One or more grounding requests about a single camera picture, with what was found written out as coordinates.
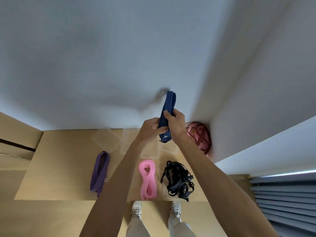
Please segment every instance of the person's right hand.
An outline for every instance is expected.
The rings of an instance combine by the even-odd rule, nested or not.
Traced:
[[[163,112],[163,115],[169,123],[171,137],[174,140],[174,142],[178,144],[177,142],[180,136],[187,135],[185,128],[185,119],[184,114],[178,111],[177,109],[173,109],[173,114],[174,116],[172,116],[167,110]]]

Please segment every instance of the gray curtain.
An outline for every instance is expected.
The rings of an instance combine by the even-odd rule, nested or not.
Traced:
[[[255,177],[251,189],[281,237],[316,236],[316,173]]]

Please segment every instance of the black strap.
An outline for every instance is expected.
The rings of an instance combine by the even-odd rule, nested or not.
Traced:
[[[172,176],[170,178],[169,170],[172,171]],[[179,162],[171,162],[170,160],[167,161],[167,166],[162,174],[160,183],[164,176],[167,177],[169,184],[167,186],[168,194],[171,196],[176,196],[179,192],[179,198],[185,199],[189,201],[189,195],[194,191],[194,184],[191,182],[193,179],[193,175],[184,167],[183,164]]]

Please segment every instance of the shoe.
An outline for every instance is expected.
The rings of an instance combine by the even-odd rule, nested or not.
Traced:
[[[170,216],[174,215],[177,218],[180,218],[181,210],[182,210],[182,203],[181,203],[181,201],[173,201],[171,203]]]
[[[131,210],[131,218],[142,219],[142,201],[134,201]]]

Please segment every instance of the hand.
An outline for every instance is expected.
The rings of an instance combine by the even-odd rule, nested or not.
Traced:
[[[159,119],[159,117],[155,117],[144,121],[135,141],[146,145],[155,139],[157,135],[167,132],[169,129],[167,126],[158,128]]]
[[[167,110],[163,112],[163,115],[169,123],[168,125],[171,132],[171,137],[177,144],[179,137],[183,134],[187,134],[185,128],[184,114],[178,111],[177,109],[173,109],[173,114],[174,116],[172,116]]]

